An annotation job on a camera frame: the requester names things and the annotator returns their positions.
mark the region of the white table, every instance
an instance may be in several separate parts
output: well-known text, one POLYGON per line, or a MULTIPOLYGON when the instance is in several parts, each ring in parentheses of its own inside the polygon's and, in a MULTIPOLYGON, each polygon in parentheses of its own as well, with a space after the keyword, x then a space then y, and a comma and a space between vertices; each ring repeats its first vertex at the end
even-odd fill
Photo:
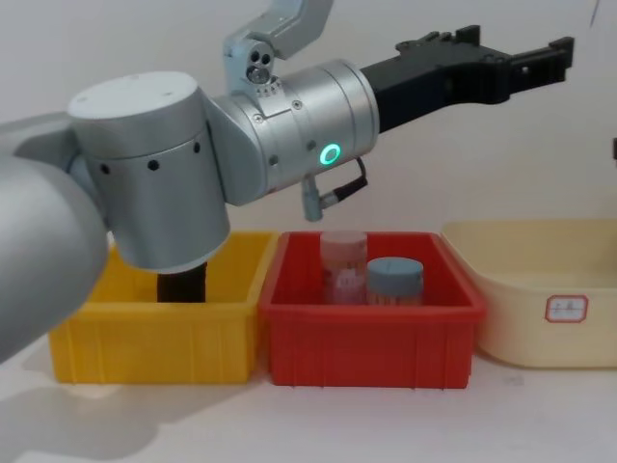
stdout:
POLYGON ((0 367, 0 462, 610 463, 617 372, 475 359, 466 391, 60 386, 41 340, 0 367))

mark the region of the yellow plastic bin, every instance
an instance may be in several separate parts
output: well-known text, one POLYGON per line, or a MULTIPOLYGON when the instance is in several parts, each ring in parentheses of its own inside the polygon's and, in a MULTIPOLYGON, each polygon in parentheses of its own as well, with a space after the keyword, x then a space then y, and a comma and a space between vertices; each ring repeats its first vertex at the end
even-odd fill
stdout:
POLYGON ((443 238, 486 296, 481 350, 528 368, 617 367, 617 220, 457 222, 443 238))
POLYGON ((156 275, 113 251, 90 301, 49 334, 68 383, 243 383, 255 365, 256 304, 278 235, 235 232, 208 263, 206 304, 156 303, 156 275))

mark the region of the green indicator light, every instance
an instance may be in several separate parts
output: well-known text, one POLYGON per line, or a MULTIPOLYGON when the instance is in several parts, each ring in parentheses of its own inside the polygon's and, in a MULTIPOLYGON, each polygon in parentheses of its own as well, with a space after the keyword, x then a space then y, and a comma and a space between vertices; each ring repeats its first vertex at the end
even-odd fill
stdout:
POLYGON ((327 147, 321 150, 319 162, 321 162, 324 166, 334 164, 336 160, 339 159, 340 153, 340 145, 330 143, 327 147))

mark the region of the beige plastic basin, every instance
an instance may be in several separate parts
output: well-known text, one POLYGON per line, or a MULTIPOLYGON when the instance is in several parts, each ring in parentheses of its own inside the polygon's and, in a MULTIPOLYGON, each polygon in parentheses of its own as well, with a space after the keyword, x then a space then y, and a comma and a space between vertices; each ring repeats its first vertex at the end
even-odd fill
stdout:
POLYGON ((443 238, 487 299, 480 349, 522 367, 617 367, 617 220, 455 222, 443 238))

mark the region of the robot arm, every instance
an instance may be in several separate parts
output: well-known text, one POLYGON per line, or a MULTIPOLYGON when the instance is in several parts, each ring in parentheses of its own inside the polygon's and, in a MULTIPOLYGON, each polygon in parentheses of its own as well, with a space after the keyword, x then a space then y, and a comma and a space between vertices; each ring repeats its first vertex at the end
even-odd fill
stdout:
POLYGON ((225 243, 226 204, 302 183, 310 220, 366 186, 380 133, 451 104, 497 104, 565 79, 574 41, 507 55, 472 26, 397 45, 368 68, 336 60, 279 78, 323 30, 332 0, 276 1, 225 45, 228 95, 180 72, 129 75, 67 114, 0 127, 0 363, 77 310, 104 267, 106 232, 129 264, 175 274, 225 243), (315 176, 359 161, 320 195, 315 176))

